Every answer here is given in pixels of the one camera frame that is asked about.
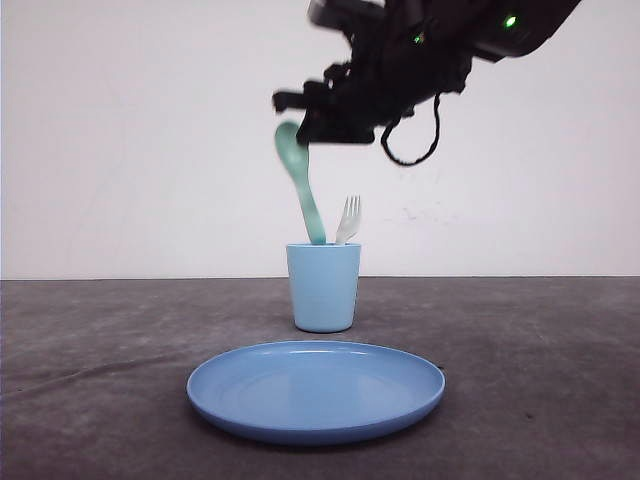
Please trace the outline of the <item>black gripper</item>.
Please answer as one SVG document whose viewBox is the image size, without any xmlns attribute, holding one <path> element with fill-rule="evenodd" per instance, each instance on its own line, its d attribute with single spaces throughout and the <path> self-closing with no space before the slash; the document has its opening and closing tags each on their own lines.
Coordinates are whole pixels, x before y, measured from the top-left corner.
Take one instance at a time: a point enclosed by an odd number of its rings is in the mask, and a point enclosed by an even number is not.
<svg viewBox="0 0 640 480">
<path fill-rule="evenodd" d="M 436 34 L 429 1 L 312 1 L 312 24 L 341 32 L 351 57 L 327 67 L 300 92 L 279 90 L 273 107 L 305 113 L 296 139 L 310 143 L 370 144 L 377 127 L 411 115 L 441 93 L 460 93 L 472 55 Z"/>
</svg>

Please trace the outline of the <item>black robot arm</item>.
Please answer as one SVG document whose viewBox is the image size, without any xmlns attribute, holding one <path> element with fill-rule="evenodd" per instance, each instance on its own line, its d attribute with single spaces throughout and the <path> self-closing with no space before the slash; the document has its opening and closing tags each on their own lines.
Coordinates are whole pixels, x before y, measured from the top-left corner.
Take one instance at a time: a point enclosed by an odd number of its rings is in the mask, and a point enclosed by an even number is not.
<svg viewBox="0 0 640 480">
<path fill-rule="evenodd" d="M 277 112 L 305 113 L 302 144 L 370 144 L 377 127 L 438 94 L 460 93 L 474 58 L 498 62 L 538 49 L 574 1 L 313 1 L 312 24 L 341 32 L 351 56 L 300 92 L 280 90 Z"/>
</svg>

